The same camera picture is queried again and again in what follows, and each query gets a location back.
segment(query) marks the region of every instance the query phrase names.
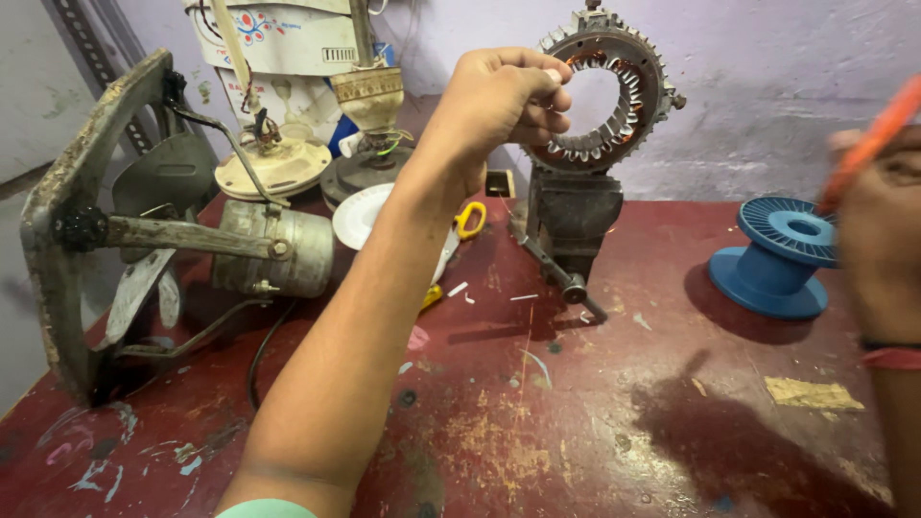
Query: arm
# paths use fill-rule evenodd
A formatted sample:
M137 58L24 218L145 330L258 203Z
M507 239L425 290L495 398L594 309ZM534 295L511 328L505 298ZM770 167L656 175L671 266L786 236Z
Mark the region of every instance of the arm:
M857 137L838 134L833 147ZM904 130L861 173L839 217L839 253L862 335L921 344L921 126ZM921 371L871 367L870 376L899 516L921 517Z
M275 498L348 515L454 215L495 147L568 128L556 111L571 74L524 49L461 58L351 271L266 396L218 512Z

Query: white paper piece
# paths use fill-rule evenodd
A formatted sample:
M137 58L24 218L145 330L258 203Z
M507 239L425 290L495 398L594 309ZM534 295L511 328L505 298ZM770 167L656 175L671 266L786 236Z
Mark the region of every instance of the white paper piece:
M452 289L451 291L448 292L448 296L453 297L457 295L458 293L461 293L464 288L467 288L467 283L461 282L455 289Z

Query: hand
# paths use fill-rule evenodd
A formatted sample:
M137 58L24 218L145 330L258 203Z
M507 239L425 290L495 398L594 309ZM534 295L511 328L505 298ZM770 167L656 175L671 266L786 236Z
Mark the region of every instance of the hand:
M833 153L859 138L832 135ZM845 193L838 252L861 332L921 344L921 125L906 127Z
M523 48L464 54L416 153L450 160L466 196L485 181L486 157L511 142L543 146L565 133L572 106L561 87L572 78L562 61Z

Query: green sleeve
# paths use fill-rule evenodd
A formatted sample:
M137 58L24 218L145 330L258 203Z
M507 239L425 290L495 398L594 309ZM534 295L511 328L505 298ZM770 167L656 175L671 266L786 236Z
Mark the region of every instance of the green sleeve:
M287 500L259 499L238 503L216 518L317 518L317 515Z

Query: worn table surface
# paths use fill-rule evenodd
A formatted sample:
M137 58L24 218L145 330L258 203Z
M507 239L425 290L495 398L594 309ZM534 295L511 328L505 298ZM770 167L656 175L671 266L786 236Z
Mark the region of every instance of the worn table surface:
M300 205L325 213L311 194ZM818 274L831 299L819 319L772 321L706 277L711 253L747 243L737 204L630 202L591 274L612 317L597 327L539 279L501 201L487 206L490 225L442 277L446 291L470 283L475 303L461 294L420 316L354 516L892 515L840 272ZM337 254L341 279L352 254ZM240 300L210 288L209 265L180 259L186 313L142 333L179 344ZM301 301L273 337L262 394L327 299ZM0 515L208 515L252 419L250 359L287 304L248 308L97 410L39 380L0 423ZM780 405L765 377L840 383L866 409Z

